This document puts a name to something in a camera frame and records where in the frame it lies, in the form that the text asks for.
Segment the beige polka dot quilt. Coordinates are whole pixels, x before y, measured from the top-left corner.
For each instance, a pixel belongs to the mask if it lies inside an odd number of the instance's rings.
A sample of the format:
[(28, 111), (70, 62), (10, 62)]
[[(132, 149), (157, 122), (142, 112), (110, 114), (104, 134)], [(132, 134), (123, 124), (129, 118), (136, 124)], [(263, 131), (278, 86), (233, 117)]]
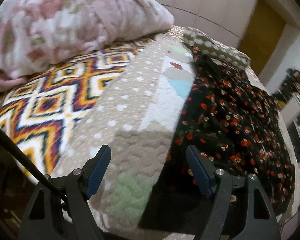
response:
[(74, 128), (53, 171), (55, 176), (66, 175), (109, 145), (111, 161), (89, 206), (97, 225), (119, 237), (194, 238), (192, 229), (139, 226), (195, 78), (184, 32), (174, 26), (156, 35), (131, 61)]

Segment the olive white dotted pillow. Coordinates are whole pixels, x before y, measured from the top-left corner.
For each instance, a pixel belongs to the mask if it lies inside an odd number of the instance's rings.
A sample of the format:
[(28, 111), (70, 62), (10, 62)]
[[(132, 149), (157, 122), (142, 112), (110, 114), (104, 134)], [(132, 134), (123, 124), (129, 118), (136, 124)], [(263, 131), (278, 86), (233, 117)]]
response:
[(199, 29), (188, 27), (183, 33), (183, 42), (194, 53), (207, 55), (235, 68), (244, 70), (250, 65), (250, 57), (245, 53), (214, 40)]

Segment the orange geometric pattern blanket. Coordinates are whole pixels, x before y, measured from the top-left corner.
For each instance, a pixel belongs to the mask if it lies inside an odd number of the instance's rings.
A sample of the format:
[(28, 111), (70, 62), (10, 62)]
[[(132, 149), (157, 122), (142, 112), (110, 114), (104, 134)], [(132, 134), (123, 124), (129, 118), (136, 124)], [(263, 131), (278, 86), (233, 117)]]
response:
[(34, 75), (0, 96), (0, 128), (43, 174), (51, 174), (72, 130), (154, 36), (115, 42)]

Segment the white wardrobe doors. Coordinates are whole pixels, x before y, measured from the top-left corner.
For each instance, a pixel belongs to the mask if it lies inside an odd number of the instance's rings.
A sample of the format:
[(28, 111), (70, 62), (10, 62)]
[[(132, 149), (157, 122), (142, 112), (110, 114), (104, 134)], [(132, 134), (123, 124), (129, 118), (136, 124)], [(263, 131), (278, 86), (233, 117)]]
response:
[(228, 46), (237, 47), (257, 0), (156, 0), (175, 18), (175, 25), (194, 27)]

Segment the cluttered clothes rack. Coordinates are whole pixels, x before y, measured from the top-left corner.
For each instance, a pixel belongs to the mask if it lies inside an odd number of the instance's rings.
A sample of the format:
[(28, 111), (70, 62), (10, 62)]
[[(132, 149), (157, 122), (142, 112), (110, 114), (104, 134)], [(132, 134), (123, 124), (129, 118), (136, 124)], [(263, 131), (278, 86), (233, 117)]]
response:
[(281, 85), (275, 93), (272, 94), (272, 96), (276, 99), (279, 110), (286, 106), (294, 93), (300, 96), (300, 70), (288, 68)]

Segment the brown wooden door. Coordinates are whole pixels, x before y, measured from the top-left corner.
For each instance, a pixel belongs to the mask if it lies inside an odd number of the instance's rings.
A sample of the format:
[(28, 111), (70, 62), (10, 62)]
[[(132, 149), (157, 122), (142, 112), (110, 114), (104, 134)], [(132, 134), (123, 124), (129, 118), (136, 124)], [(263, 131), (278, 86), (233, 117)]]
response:
[(279, 42), (285, 20), (265, 1), (257, 0), (255, 10), (238, 49), (250, 57), (250, 67), (259, 75)]

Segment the pink floral fleece blanket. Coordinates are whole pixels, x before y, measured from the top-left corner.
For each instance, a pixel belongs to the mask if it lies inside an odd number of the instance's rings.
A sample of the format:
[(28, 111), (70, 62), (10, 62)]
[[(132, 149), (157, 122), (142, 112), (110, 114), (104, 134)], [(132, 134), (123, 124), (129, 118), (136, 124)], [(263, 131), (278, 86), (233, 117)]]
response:
[(173, 24), (173, 15), (155, 0), (4, 0), (0, 93), (53, 64)]

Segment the black red floral dress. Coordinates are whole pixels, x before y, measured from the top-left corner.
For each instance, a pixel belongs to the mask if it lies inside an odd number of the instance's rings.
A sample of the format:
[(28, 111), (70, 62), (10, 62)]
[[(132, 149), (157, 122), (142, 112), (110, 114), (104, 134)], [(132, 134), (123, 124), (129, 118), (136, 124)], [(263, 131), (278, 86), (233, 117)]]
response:
[(196, 77), (140, 225), (194, 233), (211, 200), (199, 190), (186, 160), (195, 146), (203, 159), (234, 176), (258, 176), (276, 215), (294, 193), (294, 165), (279, 129), (276, 100), (243, 70), (215, 63), (192, 48)]

